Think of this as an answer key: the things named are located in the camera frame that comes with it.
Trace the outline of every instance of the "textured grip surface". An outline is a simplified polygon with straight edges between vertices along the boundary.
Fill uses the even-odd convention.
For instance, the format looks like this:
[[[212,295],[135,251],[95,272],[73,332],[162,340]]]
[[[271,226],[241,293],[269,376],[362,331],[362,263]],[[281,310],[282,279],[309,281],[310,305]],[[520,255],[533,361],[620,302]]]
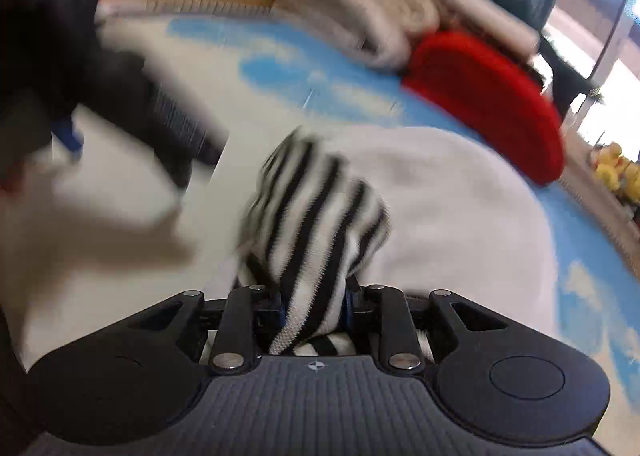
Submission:
[[[452,422],[413,378],[380,372],[366,356],[264,357],[241,376],[214,379],[180,422],[151,438],[85,447],[44,435],[25,456],[469,455],[602,456],[582,439],[521,449]]]

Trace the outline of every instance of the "black tool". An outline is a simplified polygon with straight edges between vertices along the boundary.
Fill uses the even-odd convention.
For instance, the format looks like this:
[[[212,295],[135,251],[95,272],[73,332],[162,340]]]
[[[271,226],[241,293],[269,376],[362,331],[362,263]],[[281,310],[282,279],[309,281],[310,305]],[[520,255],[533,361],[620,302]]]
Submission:
[[[186,291],[46,355],[28,383],[50,435],[30,450],[606,454],[591,439],[609,402],[599,365],[459,295],[348,292],[342,325],[370,339],[370,353],[352,357],[268,356],[280,308],[263,286],[213,301]],[[210,330],[218,333],[200,364]]]

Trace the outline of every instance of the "red towel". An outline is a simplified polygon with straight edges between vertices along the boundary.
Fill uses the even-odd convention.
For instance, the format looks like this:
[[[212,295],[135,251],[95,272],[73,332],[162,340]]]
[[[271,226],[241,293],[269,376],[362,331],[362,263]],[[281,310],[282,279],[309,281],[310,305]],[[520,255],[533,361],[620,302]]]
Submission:
[[[478,131],[536,183],[562,174],[555,106],[524,71],[478,38],[462,32],[428,36],[402,84]]]

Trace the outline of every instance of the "folded towel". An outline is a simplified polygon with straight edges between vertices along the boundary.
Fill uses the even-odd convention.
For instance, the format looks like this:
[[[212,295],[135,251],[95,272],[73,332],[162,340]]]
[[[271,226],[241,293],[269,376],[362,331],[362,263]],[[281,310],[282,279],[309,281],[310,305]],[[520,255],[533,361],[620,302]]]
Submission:
[[[442,0],[456,13],[471,20],[519,58],[538,53],[540,34],[490,0]]]
[[[409,39],[440,25],[431,0],[277,0],[276,13],[312,31],[367,66],[397,70],[410,53]]]

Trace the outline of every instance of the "plush toy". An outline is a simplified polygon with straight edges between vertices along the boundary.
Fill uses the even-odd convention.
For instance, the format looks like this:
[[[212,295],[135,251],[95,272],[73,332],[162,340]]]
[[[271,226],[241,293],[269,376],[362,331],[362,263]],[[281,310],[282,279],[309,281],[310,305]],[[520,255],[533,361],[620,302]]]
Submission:
[[[640,165],[629,164],[622,176],[625,196],[634,203],[640,203]]]
[[[604,165],[611,165],[614,167],[622,154],[622,147],[616,142],[610,143],[606,147],[599,150],[594,150],[592,155],[592,161],[594,167],[604,163]]]
[[[618,176],[622,176],[623,172],[626,171],[629,165],[631,165],[632,161],[626,156],[619,156],[618,161],[614,165],[614,169],[618,173]]]
[[[610,145],[599,150],[594,150],[591,154],[591,162],[595,169],[595,176],[601,180],[612,192],[620,190],[620,174],[618,165],[624,165],[621,157],[622,147],[612,142]]]
[[[616,169],[606,163],[600,163],[596,166],[595,176],[602,181],[605,186],[612,192],[620,190],[620,176]]]

